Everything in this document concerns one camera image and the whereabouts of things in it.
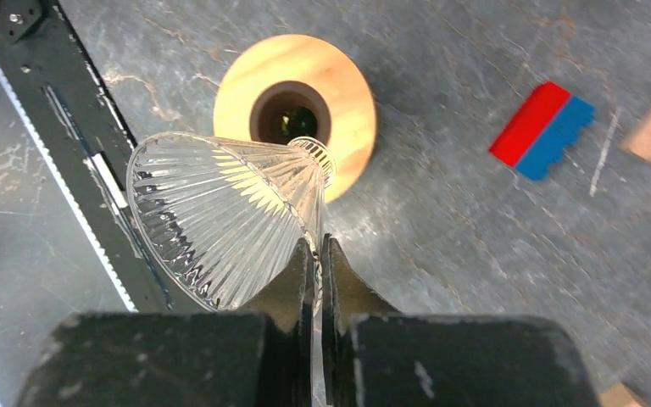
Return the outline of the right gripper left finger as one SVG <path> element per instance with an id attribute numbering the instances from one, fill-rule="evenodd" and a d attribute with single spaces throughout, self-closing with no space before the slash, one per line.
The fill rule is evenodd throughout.
<path id="1" fill-rule="evenodd" d="M 309 406 L 314 255 L 299 239 L 241 308 L 87 313 L 47 337 L 20 406 Z"/>

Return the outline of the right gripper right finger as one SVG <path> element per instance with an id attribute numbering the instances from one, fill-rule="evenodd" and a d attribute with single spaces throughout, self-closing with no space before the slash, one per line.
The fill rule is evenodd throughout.
<path id="1" fill-rule="evenodd" d="M 322 352 L 332 406 L 596 406 L 570 335 L 534 315 L 395 309 L 325 237 Z"/>

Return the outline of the clear glass dripper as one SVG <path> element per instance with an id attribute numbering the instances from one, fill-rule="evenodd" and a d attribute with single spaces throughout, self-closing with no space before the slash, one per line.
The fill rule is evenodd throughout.
<path id="1" fill-rule="evenodd" d="M 312 137 L 274 144 L 162 132 L 132 152 L 126 196 L 167 276 L 204 309 L 232 310 L 276 278 L 299 240 L 319 252 L 336 172 Z"/>

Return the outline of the wooden ring holder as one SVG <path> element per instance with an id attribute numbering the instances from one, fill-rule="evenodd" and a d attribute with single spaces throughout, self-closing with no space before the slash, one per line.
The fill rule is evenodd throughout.
<path id="1" fill-rule="evenodd" d="M 313 36 L 272 36 L 249 47 L 226 71 L 214 102 L 217 137 L 287 141 L 285 113 L 305 108 L 315 117 L 337 172 L 326 202 L 340 198 L 363 174 L 377 136 L 373 93 L 357 65 L 334 45 Z"/>

